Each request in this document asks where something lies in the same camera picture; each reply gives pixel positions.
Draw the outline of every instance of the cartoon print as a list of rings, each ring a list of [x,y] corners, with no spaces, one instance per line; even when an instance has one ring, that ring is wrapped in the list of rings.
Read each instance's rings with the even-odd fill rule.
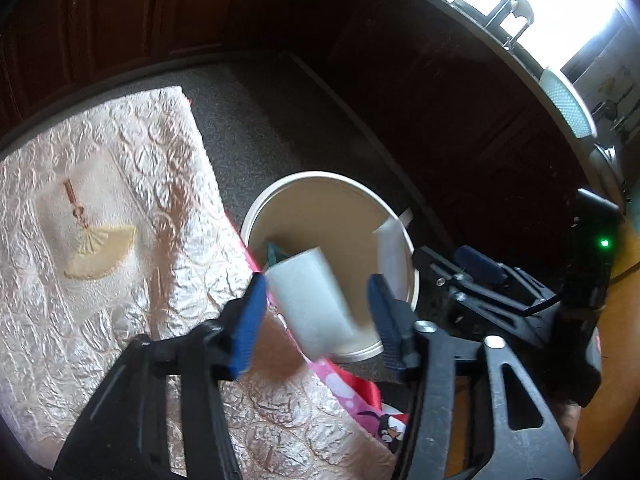
[[[374,412],[358,412],[358,415],[375,417],[378,420],[378,436],[380,440],[385,443],[391,453],[398,452],[406,429],[404,422],[387,413],[378,416]]]

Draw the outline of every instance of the wooden cabinet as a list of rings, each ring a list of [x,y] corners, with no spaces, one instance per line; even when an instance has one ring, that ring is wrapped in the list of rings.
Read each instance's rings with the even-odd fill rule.
[[[321,0],[309,16],[300,57],[372,128],[452,245],[558,276],[589,168],[532,76],[442,0]]]
[[[83,75],[91,82],[152,62],[156,0],[79,0]]]
[[[19,0],[2,28],[6,74],[23,117],[78,86],[76,4],[77,0]]]
[[[302,14],[300,0],[20,0],[0,31],[0,132],[135,68],[220,48],[286,46]]]
[[[231,0],[162,0],[161,53],[184,56],[220,46]]]
[[[292,48],[299,27],[313,15],[308,0],[234,0],[225,43],[233,46]]]

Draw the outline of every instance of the white bucket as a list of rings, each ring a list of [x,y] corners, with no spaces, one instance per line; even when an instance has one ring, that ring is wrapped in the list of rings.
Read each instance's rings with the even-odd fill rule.
[[[334,356],[338,362],[363,361],[382,352],[367,303],[367,280],[378,272],[378,246],[373,231],[388,218],[398,218],[370,189],[350,178],[324,171],[305,171],[281,178],[255,200],[242,223],[241,237],[259,266],[266,264],[266,243],[287,254],[320,247],[344,294],[358,337]],[[407,246],[406,300],[415,309],[418,272]]]

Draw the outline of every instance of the embroidered fan design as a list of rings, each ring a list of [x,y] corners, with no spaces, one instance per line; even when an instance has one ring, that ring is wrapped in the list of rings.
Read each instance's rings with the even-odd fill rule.
[[[136,227],[93,226],[78,203],[71,180],[65,180],[66,195],[80,226],[78,246],[66,264],[65,276],[72,280],[98,280],[111,274],[127,257],[136,238]]]

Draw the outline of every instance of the white paper roll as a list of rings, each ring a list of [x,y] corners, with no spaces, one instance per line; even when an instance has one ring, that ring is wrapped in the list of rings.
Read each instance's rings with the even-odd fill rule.
[[[278,310],[311,361],[331,355],[356,335],[349,307],[320,248],[270,267],[265,276]]]
[[[382,274],[396,300],[406,301],[409,289],[404,226],[398,218],[389,218],[375,231],[378,239],[378,272]]]

